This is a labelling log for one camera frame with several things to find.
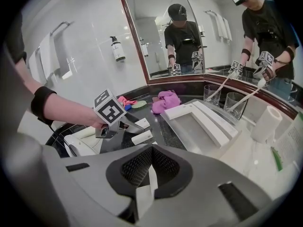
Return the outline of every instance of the mirror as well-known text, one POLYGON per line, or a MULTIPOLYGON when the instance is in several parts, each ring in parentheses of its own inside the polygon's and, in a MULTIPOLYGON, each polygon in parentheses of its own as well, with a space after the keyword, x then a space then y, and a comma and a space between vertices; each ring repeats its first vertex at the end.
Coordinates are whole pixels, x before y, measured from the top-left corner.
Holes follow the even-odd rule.
POLYGON ((187 0, 126 1, 150 79, 203 72, 201 35, 187 0))
MULTIPOLYGON (((273 0, 249 0, 238 6, 235 2, 238 4, 241 1, 237 0, 188 1, 202 29, 205 73, 228 76, 233 61, 237 61, 243 64, 238 79, 257 85, 260 78, 254 78, 253 73, 258 68, 256 61, 262 51, 268 51, 277 58, 288 45, 293 50, 297 47, 293 63, 278 63, 277 66, 281 68, 276 70, 277 77, 263 88, 298 105, 295 100, 303 86, 302 45, 273 0), (249 34, 247 37, 255 40, 245 40, 244 34, 249 34), (251 52, 248 61, 246 54, 241 55, 245 47, 251 52)), ((280 61, 290 61, 287 52, 279 58, 280 61)))

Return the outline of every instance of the toilet paper roll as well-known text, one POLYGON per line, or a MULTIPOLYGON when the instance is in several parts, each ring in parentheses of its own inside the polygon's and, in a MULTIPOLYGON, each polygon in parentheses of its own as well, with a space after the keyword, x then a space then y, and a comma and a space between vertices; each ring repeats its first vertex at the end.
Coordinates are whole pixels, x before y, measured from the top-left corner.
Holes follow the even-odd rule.
POLYGON ((282 116, 280 112, 272 106, 267 106, 250 136, 259 143, 265 143, 265 141, 275 132, 281 121, 282 116))

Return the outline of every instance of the soap dispenser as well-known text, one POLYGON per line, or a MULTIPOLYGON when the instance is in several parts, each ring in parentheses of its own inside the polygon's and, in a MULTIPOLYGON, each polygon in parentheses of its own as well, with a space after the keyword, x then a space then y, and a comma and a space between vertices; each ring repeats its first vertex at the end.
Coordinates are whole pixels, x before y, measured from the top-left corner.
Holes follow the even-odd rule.
POLYGON ((121 61, 125 59, 124 51, 120 42, 118 42, 115 36, 111 36, 112 38, 112 51, 116 61, 121 61))

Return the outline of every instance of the black slot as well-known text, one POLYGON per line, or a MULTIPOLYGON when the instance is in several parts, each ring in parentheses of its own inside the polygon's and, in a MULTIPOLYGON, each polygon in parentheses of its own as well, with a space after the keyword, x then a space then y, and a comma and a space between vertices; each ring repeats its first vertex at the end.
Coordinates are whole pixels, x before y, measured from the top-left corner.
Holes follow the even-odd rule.
POLYGON ((254 215, 258 209, 231 182, 218 186, 240 221, 254 215))
POLYGON ((73 171, 78 171, 78 170, 84 169, 86 167, 89 167, 89 164, 87 164, 87 163, 80 163, 80 164, 75 164, 75 165, 67 166, 66 169, 69 172, 73 172, 73 171))

